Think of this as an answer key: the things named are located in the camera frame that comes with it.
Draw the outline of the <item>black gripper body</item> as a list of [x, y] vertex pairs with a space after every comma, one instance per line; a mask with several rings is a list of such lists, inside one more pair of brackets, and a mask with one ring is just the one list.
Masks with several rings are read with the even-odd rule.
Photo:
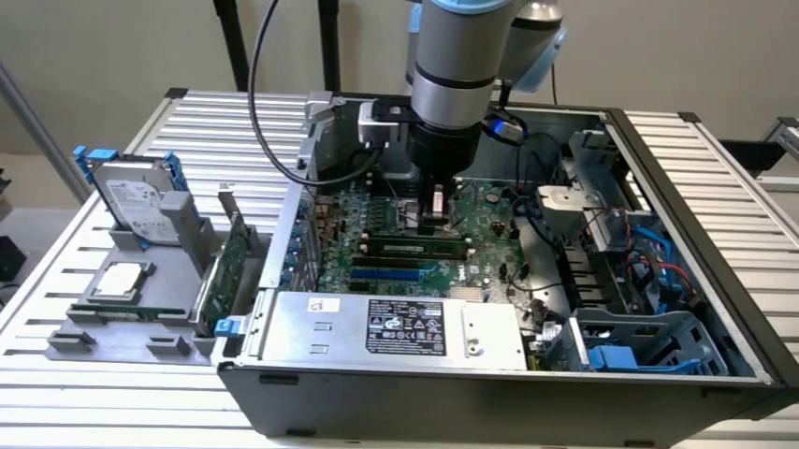
[[409, 124], [406, 155], [418, 169], [421, 188], [446, 184], [473, 164], [480, 134], [478, 123], [461, 129]]

